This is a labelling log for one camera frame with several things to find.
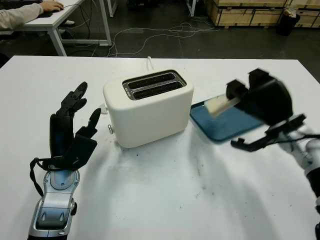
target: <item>person's arm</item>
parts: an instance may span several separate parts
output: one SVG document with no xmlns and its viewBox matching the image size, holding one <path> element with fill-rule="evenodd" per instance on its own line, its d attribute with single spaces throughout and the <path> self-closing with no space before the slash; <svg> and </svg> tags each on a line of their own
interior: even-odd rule
<svg viewBox="0 0 320 240">
<path fill-rule="evenodd" d="M 44 12 L 60 11 L 64 6 L 57 1 L 44 1 L 40 4 L 33 3 L 17 9 L 0 10 L 0 31 L 13 30 L 16 27 L 36 19 Z"/>
</svg>

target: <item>table surface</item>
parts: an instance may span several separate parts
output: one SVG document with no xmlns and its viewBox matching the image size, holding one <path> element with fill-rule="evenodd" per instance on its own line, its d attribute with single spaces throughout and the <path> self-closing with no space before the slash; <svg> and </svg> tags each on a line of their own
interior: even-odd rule
<svg viewBox="0 0 320 240">
<path fill-rule="evenodd" d="M 282 80 L 294 111 L 320 132 L 320 85 L 297 60 L 152 59 L 156 71 L 175 69 L 194 84 L 193 103 L 225 92 L 235 78 L 248 82 L 256 68 Z M 29 179 L 34 157 L 49 157 L 49 117 L 61 100 L 87 81 L 88 102 L 74 129 L 87 125 L 104 102 L 103 85 L 150 73 L 146 58 L 14 56 L 0 69 L 0 232 L 26 239 L 40 196 Z M 102 115 L 98 145 L 80 169 L 78 211 L 70 240 L 315 239 L 315 196 L 295 160 L 273 145 L 248 153 L 208 141 L 189 122 L 185 131 L 121 148 Z M 267 127 L 244 135 L 260 138 Z M 45 172 L 39 168 L 39 183 Z"/>
<path fill-rule="evenodd" d="M 80 5 L 83 1 L 84 0 L 59 0 L 60 3 L 66 6 L 64 10 L 54 12 L 50 17 L 39 17 L 32 21 L 29 21 L 20 26 L 19 30 L 22 30 L 25 27 L 52 27 L 65 15 L 70 14 L 70 12 L 74 8 L 77 8 L 77 5 Z"/>
</svg>

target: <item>robotic arm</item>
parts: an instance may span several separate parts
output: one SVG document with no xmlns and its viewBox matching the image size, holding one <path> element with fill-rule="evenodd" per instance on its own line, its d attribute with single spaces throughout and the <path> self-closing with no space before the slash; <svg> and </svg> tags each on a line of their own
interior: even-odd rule
<svg viewBox="0 0 320 240">
<path fill-rule="evenodd" d="M 91 137 L 97 132 L 95 127 L 101 113 L 100 108 L 96 109 L 88 126 L 81 127 L 74 136 L 73 118 L 87 103 L 82 99 L 87 86 L 83 82 L 75 91 L 69 92 L 61 102 L 61 108 L 51 115 L 51 158 L 35 158 L 30 163 L 30 178 L 41 199 L 34 210 L 28 240 L 66 240 L 70 232 L 72 218 L 77 212 L 73 193 L 80 181 L 78 169 L 88 162 L 97 146 Z M 34 174 L 36 164 L 47 171 L 43 179 L 44 193 Z"/>
<path fill-rule="evenodd" d="M 315 209 L 320 214 L 320 134 L 313 134 L 304 124 L 306 117 L 303 114 L 293 114 L 290 94 L 281 81 L 256 69 L 249 73 L 249 86 L 248 89 L 238 80 L 233 80 L 227 84 L 227 99 L 237 103 L 236 108 L 270 127 L 261 139 L 245 143 L 244 139 L 239 138 L 237 141 L 232 140 L 231 145 L 254 152 L 279 144 L 304 169 L 317 197 Z M 320 240 L 320 223 L 315 226 L 315 234 L 316 239 Z"/>
</svg>

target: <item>white toaster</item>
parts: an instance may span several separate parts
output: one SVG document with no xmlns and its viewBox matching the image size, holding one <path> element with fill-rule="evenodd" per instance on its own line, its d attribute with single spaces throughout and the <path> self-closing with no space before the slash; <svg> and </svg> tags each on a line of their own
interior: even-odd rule
<svg viewBox="0 0 320 240">
<path fill-rule="evenodd" d="M 166 70 L 103 87 L 117 142 L 134 148 L 184 130 L 194 87 L 176 71 Z"/>
</svg>

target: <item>wooden pallet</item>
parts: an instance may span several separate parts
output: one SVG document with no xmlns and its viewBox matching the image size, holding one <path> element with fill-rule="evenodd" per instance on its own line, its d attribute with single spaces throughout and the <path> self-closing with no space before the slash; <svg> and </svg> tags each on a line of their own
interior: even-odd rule
<svg viewBox="0 0 320 240">
<path fill-rule="evenodd" d="M 315 10 L 299 10 L 296 12 L 300 15 L 300 20 L 295 25 L 296 28 L 311 28 L 316 22 L 320 11 Z"/>
<path fill-rule="evenodd" d="M 320 0 L 288 0 L 286 5 L 293 5 L 298 9 L 320 9 Z"/>
<path fill-rule="evenodd" d="M 205 6 L 213 24 L 217 27 L 275 26 L 282 9 L 257 9 L 219 7 L 213 0 L 205 0 Z"/>
<path fill-rule="evenodd" d="M 218 7 L 284 7 L 291 0 L 213 0 Z"/>
<path fill-rule="evenodd" d="M 275 26 L 282 12 L 282 9 L 256 9 L 250 26 Z"/>
<path fill-rule="evenodd" d="M 314 21 L 312 27 L 313 27 L 313 28 L 320 28 L 320 16 L 318 16 L 318 17 L 316 18 L 316 20 Z"/>
<path fill-rule="evenodd" d="M 253 17 L 253 10 L 221 9 L 213 4 L 209 16 L 215 26 L 249 26 Z"/>
</svg>

